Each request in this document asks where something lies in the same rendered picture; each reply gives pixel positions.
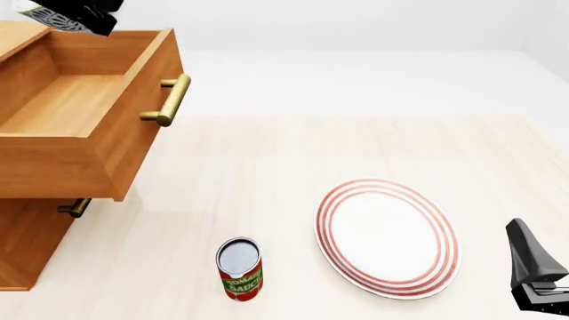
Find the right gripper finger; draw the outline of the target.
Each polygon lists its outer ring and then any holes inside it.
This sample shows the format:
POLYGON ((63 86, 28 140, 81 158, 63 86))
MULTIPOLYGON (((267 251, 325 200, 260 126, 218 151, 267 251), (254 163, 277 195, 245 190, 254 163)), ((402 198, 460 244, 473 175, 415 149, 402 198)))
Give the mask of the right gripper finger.
POLYGON ((534 282, 554 283, 569 275, 569 271, 541 246, 521 218, 508 223, 506 231, 512 261, 512 289, 534 282))

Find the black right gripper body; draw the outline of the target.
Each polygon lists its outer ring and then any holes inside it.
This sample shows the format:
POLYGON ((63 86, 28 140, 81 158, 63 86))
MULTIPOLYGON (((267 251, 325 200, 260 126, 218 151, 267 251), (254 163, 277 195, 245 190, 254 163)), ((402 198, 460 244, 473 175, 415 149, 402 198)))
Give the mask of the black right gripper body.
POLYGON ((569 287, 557 287, 556 282, 510 281, 511 293, 521 311, 535 311, 569 316, 569 287))

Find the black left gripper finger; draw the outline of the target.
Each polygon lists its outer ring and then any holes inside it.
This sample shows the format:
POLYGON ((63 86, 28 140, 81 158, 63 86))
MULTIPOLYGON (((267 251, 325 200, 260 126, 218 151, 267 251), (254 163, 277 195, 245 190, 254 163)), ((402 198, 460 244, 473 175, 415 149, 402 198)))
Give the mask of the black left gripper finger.
POLYGON ((109 36, 124 0, 34 0, 37 4, 82 23, 92 34, 109 36))

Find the open wooden drawer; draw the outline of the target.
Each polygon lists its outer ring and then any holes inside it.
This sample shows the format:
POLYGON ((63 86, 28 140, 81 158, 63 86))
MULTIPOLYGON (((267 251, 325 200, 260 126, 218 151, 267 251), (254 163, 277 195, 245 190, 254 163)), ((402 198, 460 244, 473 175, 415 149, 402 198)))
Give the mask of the open wooden drawer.
POLYGON ((39 31, 0 46, 0 199, 127 194, 183 74, 172 28, 39 31))

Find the wooden cabinet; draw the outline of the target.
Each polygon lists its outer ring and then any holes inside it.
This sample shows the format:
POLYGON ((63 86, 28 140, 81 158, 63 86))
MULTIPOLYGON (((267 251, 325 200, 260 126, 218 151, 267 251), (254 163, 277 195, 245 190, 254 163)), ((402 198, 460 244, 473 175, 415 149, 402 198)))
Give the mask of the wooden cabinet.
POLYGON ((22 137, 7 122, 60 76, 46 46, 48 27, 0 20, 0 291, 27 291, 37 282, 73 222, 57 207, 73 199, 43 194, 55 186, 49 156, 66 152, 53 139, 22 137))

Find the white plate with red rings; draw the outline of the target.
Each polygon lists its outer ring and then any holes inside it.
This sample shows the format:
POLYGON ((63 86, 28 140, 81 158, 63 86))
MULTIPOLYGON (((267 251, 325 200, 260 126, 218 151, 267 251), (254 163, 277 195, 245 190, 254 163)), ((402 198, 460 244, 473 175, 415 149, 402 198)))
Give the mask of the white plate with red rings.
POLYGON ((314 216, 319 250, 362 290, 395 300, 437 295, 461 268, 452 222, 430 199, 393 180, 348 180, 324 196, 314 216))

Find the tomato sauce tin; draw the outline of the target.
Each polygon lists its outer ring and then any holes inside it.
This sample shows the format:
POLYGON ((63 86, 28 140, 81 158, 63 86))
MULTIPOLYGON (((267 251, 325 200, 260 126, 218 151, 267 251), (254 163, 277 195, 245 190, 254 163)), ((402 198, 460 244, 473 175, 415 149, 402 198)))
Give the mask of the tomato sauce tin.
POLYGON ((263 287, 260 248, 252 239, 240 236, 221 245, 215 256, 225 293, 232 300, 255 298, 263 287))

